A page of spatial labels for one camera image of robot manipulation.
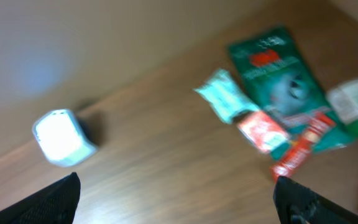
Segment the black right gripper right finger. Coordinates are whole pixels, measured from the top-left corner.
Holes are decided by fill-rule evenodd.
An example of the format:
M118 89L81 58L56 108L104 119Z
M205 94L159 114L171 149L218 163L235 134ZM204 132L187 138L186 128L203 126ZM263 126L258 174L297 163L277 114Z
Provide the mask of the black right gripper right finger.
M358 223L355 213L285 176L276 181L273 201L279 220L284 224Z

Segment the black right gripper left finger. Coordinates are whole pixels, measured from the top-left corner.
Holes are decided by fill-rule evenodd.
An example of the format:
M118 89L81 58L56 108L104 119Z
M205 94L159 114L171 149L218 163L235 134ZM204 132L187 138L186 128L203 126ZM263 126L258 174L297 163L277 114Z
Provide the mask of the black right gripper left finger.
M77 173L0 211L0 224L72 224L80 200Z

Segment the red small packet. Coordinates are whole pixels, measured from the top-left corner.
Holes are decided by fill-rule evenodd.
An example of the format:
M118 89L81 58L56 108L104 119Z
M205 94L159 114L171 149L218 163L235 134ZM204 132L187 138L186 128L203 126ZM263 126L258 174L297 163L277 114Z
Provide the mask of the red small packet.
M280 176L290 177L309 158L313 146L335 125L336 123L327 115L316 113L307 128L299 135L297 142L270 168L273 181L276 182Z

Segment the red white small carton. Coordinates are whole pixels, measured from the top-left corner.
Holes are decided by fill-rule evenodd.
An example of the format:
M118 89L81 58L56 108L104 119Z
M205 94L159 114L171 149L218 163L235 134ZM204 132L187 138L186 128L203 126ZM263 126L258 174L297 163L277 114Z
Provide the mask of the red white small carton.
M237 128L263 154L270 154L290 138L285 129L262 110L248 114L237 123Z

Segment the small jar green lid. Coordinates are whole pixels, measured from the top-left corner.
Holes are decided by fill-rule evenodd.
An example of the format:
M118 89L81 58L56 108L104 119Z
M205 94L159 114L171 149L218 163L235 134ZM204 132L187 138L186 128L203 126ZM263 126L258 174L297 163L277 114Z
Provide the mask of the small jar green lid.
M326 98L346 131L358 137L358 78L330 89Z

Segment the pale green small packet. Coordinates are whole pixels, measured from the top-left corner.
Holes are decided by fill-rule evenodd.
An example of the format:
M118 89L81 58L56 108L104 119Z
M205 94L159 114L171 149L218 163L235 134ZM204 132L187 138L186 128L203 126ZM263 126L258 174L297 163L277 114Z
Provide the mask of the pale green small packet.
M193 91L206 100L218 118L226 124L232 124L239 115L260 109L224 69L214 71L203 85Z

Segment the green 3M gloves packet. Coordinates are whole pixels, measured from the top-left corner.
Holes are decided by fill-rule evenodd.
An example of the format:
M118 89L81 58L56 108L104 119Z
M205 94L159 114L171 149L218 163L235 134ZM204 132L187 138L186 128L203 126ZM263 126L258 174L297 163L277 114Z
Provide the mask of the green 3M gloves packet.
M327 101L321 85L284 26L275 26L227 47L249 98L296 138L317 112L335 123L314 152L354 142Z

